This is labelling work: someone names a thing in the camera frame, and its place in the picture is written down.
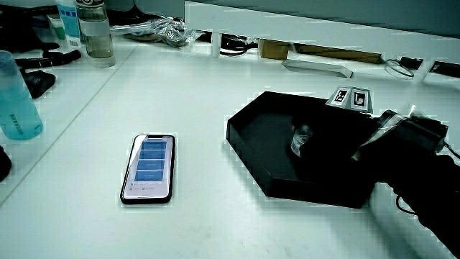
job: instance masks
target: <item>black cable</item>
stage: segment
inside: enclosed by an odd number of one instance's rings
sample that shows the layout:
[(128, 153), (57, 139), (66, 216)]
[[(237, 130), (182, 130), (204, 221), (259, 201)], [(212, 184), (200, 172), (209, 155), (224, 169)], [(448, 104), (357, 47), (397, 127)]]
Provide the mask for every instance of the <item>black cable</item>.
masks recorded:
[(240, 52), (237, 52), (237, 53), (228, 53), (228, 52), (225, 52), (225, 51), (221, 51), (221, 54), (222, 55), (226, 55), (226, 56), (230, 56), (230, 57), (236, 57), (236, 56), (239, 56), (239, 55), (243, 55), (247, 52), (247, 49), (244, 49)]
[(408, 214), (417, 215), (415, 212), (408, 211), (407, 209), (403, 209), (403, 208), (400, 206), (400, 199), (401, 199), (401, 196), (398, 195), (398, 196), (396, 197), (396, 207), (397, 207), (399, 210), (401, 210), (401, 211), (403, 211), (403, 212), (405, 212), (405, 213), (408, 213)]
[(452, 152), (452, 155), (455, 155), (458, 159), (460, 159), (460, 155), (455, 153), (454, 149), (449, 144), (445, 142), (444, 145)]

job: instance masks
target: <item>black object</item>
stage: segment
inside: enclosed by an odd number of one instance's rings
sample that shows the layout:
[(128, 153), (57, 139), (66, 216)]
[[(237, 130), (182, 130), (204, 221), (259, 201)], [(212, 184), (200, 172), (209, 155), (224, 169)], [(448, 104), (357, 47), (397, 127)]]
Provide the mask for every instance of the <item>black object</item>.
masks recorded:
[(23, 69), (65, 65), (81, 58), (81, 53), (78, 50), (66, 54), (45, 51), (42, 56), (43, 58), (17, 58), (16, 64)]
[(12, 168), (12, 161), (9, 159), (8, 155), (3, 150), (3, 147), (0, 146), (0, 181), (3, 181), (9, 174), (9, 170)]
[[(265, 195), (359, 208), (376, 182), (386, 182), (420, 223), (460, 258), (460, 167), (448, 155), (436, 154), (449, 147), (444, 142), (447, 126), (433, 119), (405, 118), (360, 147), (396, 113), (386, 111), (377, 121), (325, 103), (264, 92), (229, 119), (226, 139)], [(300, 147), (302, 158), (288, 147), (291, 122), (294, 127), (307, 124), (313, 131)], [(358, 161), (349, 156), (355, 148)]]
[[(326, 101), (266, 91), (229, 119), (226, 139), (266, 196), (351, 208), (360, 208), (368, 199), (375, 180), (364, 177), (367, 170), (355, 170), (346, 155), (353, 155), (359, 141), (370, 137), (377, 121), (358, 112), (325, 107)], [(294, 123), (307, 122), (314, 131), (310, 147), (303, 152), (315, 159), (302, 160), (290, 150), (291, 122), (298, 114)], [(328, 121), (321, 117), (326, 114), (335, 117)], [(349, 114), (353, 124), (346, 121)], [(320, 133), (325, 129), (322, 123), (334, 125), (334, 129), (326, 129), (334, 134), (334, 140), (327, 140), (326, 132)]]
[(33, 99), (43, 95), (56, 82), (56, 76), (41, 70), (26, 73), (21, 69), (21, 74)]
[[(382, 123), (394, 116), (385, 112)], [(448, 155), (436, 152), (447, 126), (432, 119), (405, 119), (378, 140), (359, 149), (358, 168), (372, 168), (418, 216), (419, 222), (460, 257), (460, 167)]]
[[(203, 42), (211, 42), (211, 35), (212, 32), (204, 32), (204, 34), (201, 35), (197, 40)], [(259, 47), (257, 43), (245, 43), (246, 39), (247, 38), (245, 36), (222, 34), (221, 49), (229, 50), (230, 52), (221, 50), (221, 54), (227, 56), (238, 56), (245, 54), (252, 48)]]
[(56, 82), (56, 77), (53, 74), (43, 71), (34, 71), (27, 73), (28, 68), (46, 68), (55, 65), (69, 64), (74, 60), (81, 58), (81, 53), (78, 50), (71, 51), (66, 54), (59, 52), (45, 51), (42, 54), (43, 58), (18, 58), (16, 64), (20, 67), (22, 77), (24, 78), (30, 95), (33, 99), (40, 97)]
[(29, 50), (43, 51), (59, 48), (59, 44), (42, 42), (32, 28), (34, 16), (57, 14), (57, 6), (21, 8), (0, 5), (0, 50), (24, 53)]
[(145, 14), (141, 12), (136, 5), (134, 5), (129, 11), (116, 11), (107, 9), (107, 17), (109, 18), (110, 25), (131, 25), (140, 24), (147, 22), (157, 16), (151, 14)]
[(460, 78), (460, 65), (436, 61), (430, 72)]
[(400, 65), (417, 70), (422, 65), (423, 59), (402, 57), (398, 62)]

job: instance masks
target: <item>white desk surface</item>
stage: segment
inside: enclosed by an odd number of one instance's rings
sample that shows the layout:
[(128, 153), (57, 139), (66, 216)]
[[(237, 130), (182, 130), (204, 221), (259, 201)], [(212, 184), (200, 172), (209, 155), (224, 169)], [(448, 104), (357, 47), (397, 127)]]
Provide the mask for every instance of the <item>white desk surface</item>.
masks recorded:
[[(226, 120), (263, 91), (328, 98), (347, 85), (372, 91), (376, 115), (420, 105), (448, 124), (448, 141), (460, 145), (458, 81), (413, 85), (359, 73), (352, 79), (296, 73), (271, 60), (211, 58), (162, 44), (116, 50), (128, 58), (117, 60), (114, 73), (62, 69), (85, 83), (62, 82), (62, 91), (50, 93), (61, 100), (46, 111), (39, 106), (45, 121), (63, 121), (64, 132), (47, 140), (48, 122), (31, 140), (44, 142), (34, 144), (44, 155), (30, 162), (33, 169), (0, 207), (0, 258), (417, 257), (408, 245), (387, 241), (369, 208), (265, 197), (225, 140)], [(79, 91), (71, 88), (94, 81), (95, 90), (78, 103)], [(76, 119), (63, 115), (67, 105)], [(166, 205), (119, 200), (132, 140), (143, 132), (178, 138)]]
[[(82, 58), (68, 65), (42, 69), (56, 76), (55, 85), (34, 101), (44, 124), (43, 132), (31, 140), (17, 141), (8, 139), (0, 130), (0, 145), (13, 162), (10, 174), (0, 183), (0, 204), (20, 184), (137, 45), (135, 42), (116, 38), (117, 63), (112, 68), (93, 68), (87, 59)], [(31, 51), (18, 54), (17, 58), (39, 56), (40, 53)]]

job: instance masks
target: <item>wire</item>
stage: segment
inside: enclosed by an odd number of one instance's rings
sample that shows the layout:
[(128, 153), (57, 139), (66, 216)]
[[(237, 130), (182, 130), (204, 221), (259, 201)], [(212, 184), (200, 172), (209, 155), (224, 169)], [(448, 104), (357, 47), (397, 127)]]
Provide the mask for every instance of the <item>wire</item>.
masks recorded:
[(401, 199), (401, 196), (398, 195), (398, 196), (396, 197), (396, 207), (397, 207), (399, 210), (401, 210), (401, 211), (403, 211), (403, 212), (405, 212), (405, 213), (408, 213), (408, 214), (417, 215), (415, 212), (408, 211), (407, 209), (403, 209), (403, 208), (400, 206), (400, 199)]
[(397, 72), (403, 76), (407, 76), (408, 78), (414, 77), (414, 73), (410, 71), (408, 68), (406, 68), (405, 66), (401, 65), (399, 61), (397, 60), (394, 60), (394, 59), (387, 60), (387, 67), (391, 68), (394, 72)]
[(452, 152), (452, 155), (455, 155), (458, 159), (460, 159), (460, 155), (455, 153), (454, 149), (449, 144), (445, 142), (444, 145)]

